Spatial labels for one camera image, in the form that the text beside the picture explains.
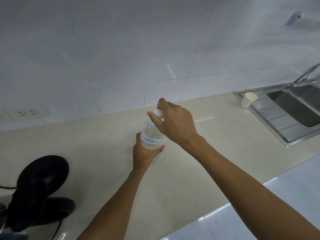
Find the forearm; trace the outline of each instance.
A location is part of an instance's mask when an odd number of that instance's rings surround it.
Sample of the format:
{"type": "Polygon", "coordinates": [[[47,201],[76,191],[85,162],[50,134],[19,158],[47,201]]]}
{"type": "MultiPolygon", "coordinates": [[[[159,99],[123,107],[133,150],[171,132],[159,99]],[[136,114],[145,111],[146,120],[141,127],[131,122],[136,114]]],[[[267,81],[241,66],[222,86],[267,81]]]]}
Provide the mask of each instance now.
{"type": "Polygon", "coordinates": [[[320,231],[261,183],[198,137],[183,148],[210,174],[249,230],[260,239],[320,239],[320,231]]]}
{"type": "Polygon", "coordinates": [[[78,240],[122,240],[125,237],[134,198],[144,172],[132,171],[101,208],[78,240]]]}

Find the water bottle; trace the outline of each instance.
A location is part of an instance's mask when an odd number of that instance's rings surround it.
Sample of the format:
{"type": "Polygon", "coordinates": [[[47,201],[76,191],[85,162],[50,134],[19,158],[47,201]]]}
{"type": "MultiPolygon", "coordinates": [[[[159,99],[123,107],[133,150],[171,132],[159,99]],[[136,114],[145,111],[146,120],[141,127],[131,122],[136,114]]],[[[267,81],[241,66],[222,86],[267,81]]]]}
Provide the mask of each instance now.
{"type": "MultiPolygon", "coordinates": [[[[154,111],[156,116],[158,116],[159,119],[163,119],[163,114],[161,109],[156,109],[154,111]]],[[[142,130],[141,130],[141,140],[142,145],[145,148],[148,149],[156,149],[161,147],[165,142],[165,135],[162,134],[156,125],[151,121],[150,118],[146,119],[142,124],[142,130]]],[[[158,160],[159,155],[157,155],[152,163],[158,160]]]]}

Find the person's left hand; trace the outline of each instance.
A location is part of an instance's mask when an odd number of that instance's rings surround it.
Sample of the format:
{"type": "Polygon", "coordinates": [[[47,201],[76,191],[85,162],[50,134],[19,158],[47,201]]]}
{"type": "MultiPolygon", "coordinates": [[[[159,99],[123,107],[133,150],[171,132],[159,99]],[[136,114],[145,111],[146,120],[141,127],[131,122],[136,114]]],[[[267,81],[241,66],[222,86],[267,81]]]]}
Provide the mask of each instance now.
{"type": "Polygon", "coordinates": [[[165,149],[165,145],[157,149],[147,149],[142,145],[141,135],[137,134],[136,144],[133,147],[133,171],[145,173],[152,160],[165,149]]]}

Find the stainless steel sink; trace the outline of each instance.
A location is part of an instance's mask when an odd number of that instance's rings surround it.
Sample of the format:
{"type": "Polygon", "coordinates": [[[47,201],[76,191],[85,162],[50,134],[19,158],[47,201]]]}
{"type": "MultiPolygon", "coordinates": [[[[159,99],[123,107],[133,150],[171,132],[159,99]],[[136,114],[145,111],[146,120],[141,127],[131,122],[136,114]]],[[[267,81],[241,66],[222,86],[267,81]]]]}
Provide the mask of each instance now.
{"type": "Polygon", "coordinates": [[[317,82],[291,83],[234,92],[242,100],[246,92],[258,99],[249,109],[286,146],[320,134],[320,88],[317,82]]]}

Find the beige countertop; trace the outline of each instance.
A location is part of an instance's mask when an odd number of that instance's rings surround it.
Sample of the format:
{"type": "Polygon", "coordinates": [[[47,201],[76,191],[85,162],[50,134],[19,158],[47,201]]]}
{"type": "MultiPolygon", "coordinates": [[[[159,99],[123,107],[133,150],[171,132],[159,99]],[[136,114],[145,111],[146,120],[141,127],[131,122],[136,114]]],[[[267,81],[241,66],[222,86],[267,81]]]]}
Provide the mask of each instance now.
{"type": "MultiPolygon", "coordinates": [[[[286,148],[233,94],[179,102],[193,114],[198,133],[221,154],[264,183],[320,151],[320,136],[286,148]]],[[[33,160],[60,155],[70,174],[56,196],[76,202],[60,233],[75,240],[132,169],[135,134],[146,107],[0,133],[0,185],[14,186],[33,160]]],[[[190,155],[167,140],[144,176],[134,202],[127,240],[157,240],[227,202],[190,155]]],[[[8,195],[10,190],[0,190],[8,195]]]]}

